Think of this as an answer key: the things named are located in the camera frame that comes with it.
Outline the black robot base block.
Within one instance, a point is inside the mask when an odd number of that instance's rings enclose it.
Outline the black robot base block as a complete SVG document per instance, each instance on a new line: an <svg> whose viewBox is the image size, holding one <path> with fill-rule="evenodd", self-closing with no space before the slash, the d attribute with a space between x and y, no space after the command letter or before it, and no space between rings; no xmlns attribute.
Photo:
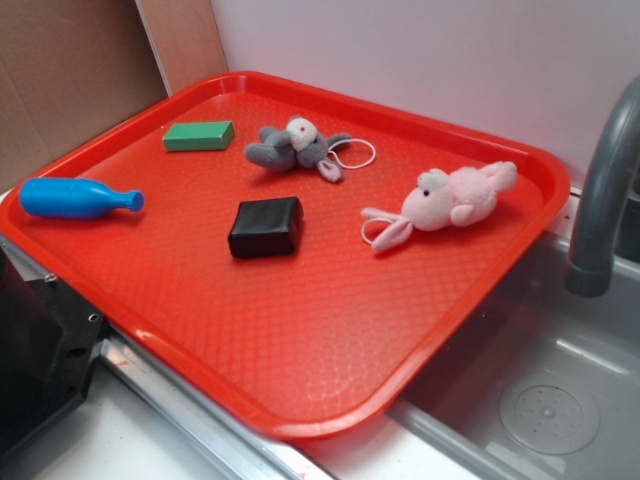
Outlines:
<svg viewBox="0 0 640 480"><path fill-rule="evenodd" d="M81 405L104 315L61 279L26 280L1 254L1 462Z"/></svg>

